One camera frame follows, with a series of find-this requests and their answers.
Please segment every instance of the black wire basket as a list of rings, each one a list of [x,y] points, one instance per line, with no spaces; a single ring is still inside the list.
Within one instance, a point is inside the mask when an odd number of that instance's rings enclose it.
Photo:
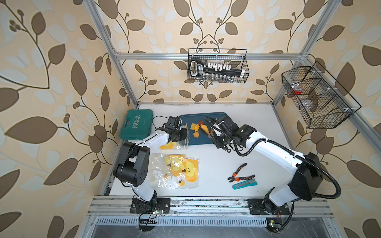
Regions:
[[[215,50],[188,49],[188,78],[194,78],[200,83],[246,83],[249,77],[247,50]]]
[[[334,86],[325,80],[324,73],[332,78]],[[300,66],[282,73],[282,84],[308,128],[335,128],[361,108],[359,102],[319,62],[312,67]]]

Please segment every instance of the pliers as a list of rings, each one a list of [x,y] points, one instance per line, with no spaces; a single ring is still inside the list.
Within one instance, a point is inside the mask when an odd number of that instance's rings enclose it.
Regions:
[[[237,181],[237,182],[238,182],[239,180],[250,180],[250,179],[253,179],[253,178],[255,177],[255,175],[251,175],[251,176],[249,176],[249,177],[238,177],[238,178],[236,178],[238,172],[239,172],[243,167],[245,167],[246,165],[247,165],[247,164],[244,163],[243,165],[239,166],[239,168],[237,169],[237,171],[235,171],[235,172],[233,173],[233,176],[227,178],[228,180],[230,180],[229,183],[231,183],[231,182],[233,182],[233,181]]]

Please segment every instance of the white table surface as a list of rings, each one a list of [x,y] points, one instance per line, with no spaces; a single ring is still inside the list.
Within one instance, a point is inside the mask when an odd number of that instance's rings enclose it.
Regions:
[[[243,124],[256,128],[263,135],[287,148],[287,140],[282,132],[276,115],[270,104],[142,104],[139,109],[151,109],[154,116],[180,116],[183,114],[225,112],[239,127]],[[166,122],[166,118],[157,117],[155,126]],[[264,196],[272,188],[282,185],[291,178],[280,165],[266,156],[252,151],[246,157],[240,157],[234,151],[227,153],[213,144],[191,145],[187,150],[156,150],[151,153],[185,154],[186,157],[199,158],[199,187],[193,189],[168,189],[151,186],[158,196],[228,196],[253,197]],[[227,178],[243,163],[247,163],[237,177],[255,174],[256,186],[234,190]],[[134,195],[115,178],[110,196]]]

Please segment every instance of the metal grate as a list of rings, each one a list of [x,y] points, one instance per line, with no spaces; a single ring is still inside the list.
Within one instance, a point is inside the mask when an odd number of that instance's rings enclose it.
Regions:
[[[321,65],[314,65],[300,66],[282,74],[288,97],[294,101],[308,128],[335,128],[361,107],[333,76],[335,86],[330,86],[321,76],[322,72],[329,73]],[[356,105],[349,106],[339,93],[351,97]]]
[[[223,227],[266,227],[265,217],[157,217],[153,219],[158,226],[223,226]],[[101,216],[97,225],[139,225],[138,217]]]
[[[246,83],[246,53],[243,49],[188,49],[188,78],[200,83]]]

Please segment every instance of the green tool case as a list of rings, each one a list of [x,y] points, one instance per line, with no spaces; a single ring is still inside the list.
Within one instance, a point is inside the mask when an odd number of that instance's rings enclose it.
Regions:
[[[126,141],[148,137],[151,134],[153,117],[154,113],[151,109],[129,110],[120,132],[120,138]]]

